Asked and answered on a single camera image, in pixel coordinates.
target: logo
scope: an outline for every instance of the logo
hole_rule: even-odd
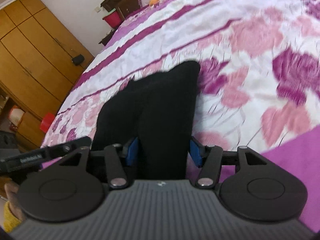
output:
[[[40,160],[40,159],[42,159],[42,155],[38,154],[38,155],[34,155],[34,156],[30,156],[30,157],[26,157],[26,158],[20,159],[20,162],[21,163],[27,163],[27,162],[37,161],[37,160]]]

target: purple stripe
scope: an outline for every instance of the purple stripe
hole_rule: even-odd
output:
[[[108,42],[108,44],[103,48],[102,51],[106,50],[107,48],[111,47],[112,45],[114,45],[117,41],[119,41],[122,37],[124,37],[125,35],[127,35],[130,31],[134,30],[136,27],[138,27],[141,23],[144,23],[151,15],[153,15],[154,13],[156,13],[157,11],[160,11],[161,9],[165,8],[169,3],[171,3],[174,0],[167,0],[164,3],[154,6],[153,8],[150,8],[149,11],[147,11],[145,14],[141,15],[137,20],[135,20],[134,22],[130,23],[128,26],[125,26],[123,28],[120,28],[117,30],[117,32],[113,35],[113,37],[111,38],[111,40]],[[135,15],[143,10],[145,10],[146,8],[148,8],[149,6],[145,6],[143,8],[141,8],[140,10],[135,11],[134,13],[132,13],[132,15]]]
[[[89,80],[90,77],[92,77],[95,74],[97,74],[100,70],[102,70],[102,68],[106,67],[112,61],[114,61],[117,58],[119,58],[133,44],[135,44],[138,41],[141,41],[147,35],[159,30],[168,21],[176,20],[176,19],[180,18],[182,15],[186,14],[187,12],[193,10],[194,8],[202,6],[202,5],[204,5],[206,3],[209,3],[211,1],[212,0],[205,0],[202,3],[197,4],[195,6],[194,5],[187,5],[187,6],[183,7],[180,11],[176,12],[174,15],[169,17],[168,19],[160,21],[160,22],[157,22],[153,26],[150,26],[150,27],[144,29],[142,32],[140,32],[139,34],[135,35],[133,38],[128,40],[122,47],[117,48],[116,51],[114,51],[109,57],[107,57],[105,60],[100,62],[98,65],[96,65],[93,69],[91,69],[88,72],[82,74],[82,76],[80,77],[80,79],[78,80],[76,85],[72,88],[72,91],[77,89],[79,86],[81,86],[87,80]]]
[[[199,38],[199,39],[193,40],[193,41],[191,41],[191,42],[189,42],[189,43],[187,43],[187,44],[185,44],[185,45],[182,45],[182,46],[180,46],[180,47],[178,47],[178,48],[176,48],[176,49],[173,49],[173,50],[171,50],[171,51],[170,51],[169,53],[167,53],[167,54],[163,54],[159,59],[156,59],[156,60],[152,61],[151,63],[149,63],[148,65],[146,65],[146,66],[144,66],[144,67],[141,67],[141,68],[139,68],[139,69],[136,69],[136,70],[131,71],[129,74],[127,74],[127,75],[124,76],[124,77],[119,78],[116,82],[114,82],[114,83],[111,84],[110,86],[108,86],[108,87],[106,87],[106,88],[103,88],[103,89],[100,89],[100,90],[98,90],[98,91],[96,91],[96,92],[94,92],[94,93],[92,93],[92,94],[90,94],[90,95],[84,96],[84,97],[81,98],[78,102],[74,103],[71,107],[75,106],[76,104],[78,104],[79,102],[85,100],[85,99],[88,98],[88,97],[94,96],[94,95],[96,95],[96,94],[101,93],[102,91],[105,91],[105,90],[113,87],[115,84],[117,84],[117,83],[120,82],[120,81],[125,80],[125,79],[128,78],[130,75],[132,75],[133,73],[138,72],[138,71],[140,71],[140,70],[143,70],[143,69],[147,68],[147,67],[150,66],[151,64],[154,64],[154,63],[162,60],[163,58],[167,57],[169,54],[171,54],[171,53],[173,53],[173,52],[177,52],[178,50],[183,49],[184,47],[186,47],[186,46],[188,46],[188,45],[190,45],[190,44],[192,44],[192,43],[194,43],[194,42],[197,42],[197,41],[199,41],[199,40],[205,39],[205,38],[207,38],[207,37],[209,37],[209,36],[211,36],[211,35],[214,35],[215,33],[218,33],[218,32],[220,32],[220,31],[223,31],[223,30],[229,28],[229,26],[231,25],[231,23],[233,23],[234,21],[238,21],[238,20],[240,20],[240,19],[229,20],[223,27],[221,27],[221,28],[213,31],[212,33],[209,33],[209,34],[207,34],[207,35],[204,36],[204,37],[201,37],[201,38]],[[64,114],[65,112],[71,110],[71,107],[69,107],[69,108],[68,108],[67,110],[65,110],[65,111],[62,111],[62,112],[58,113],[57,116],[60,115],[60,114]]]
[[[139,12],[142,12],[144,9],[148,8],[148,5],[144,6],[144,7],[141,7],[140,9],[130,13],[127,17],[126,17],[126,20],[129,19],[131,16],[134,16],[136,15],[137,13]]]

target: black leggings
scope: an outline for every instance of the black leggings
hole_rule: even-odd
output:
[[[130,81],[102,107],[92,150],[139,137],[137,179],[184,179],[199,71],[187,61]]]

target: bed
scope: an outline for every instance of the bed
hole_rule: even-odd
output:
[[[63,103],[43,145],[93,138],[132,78],[201,65],[193,135],[247,145],[304,182],[300,220],[320,230],[320,0],[161,0],[128,17]],[[188,174],[196,174],[188,160]],[[224,169],[221,179],[232,173]]]

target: person's hand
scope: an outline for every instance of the person's hand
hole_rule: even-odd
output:
[[[149,6],[155,5],[159,0],[150,0]]]
[[[19,185],[13,181],[10,181],[4,185],[4,190],[9,200],[9,208],[11,213],[20,221],[24,221],[26,216],[22,212],[17,198]]]

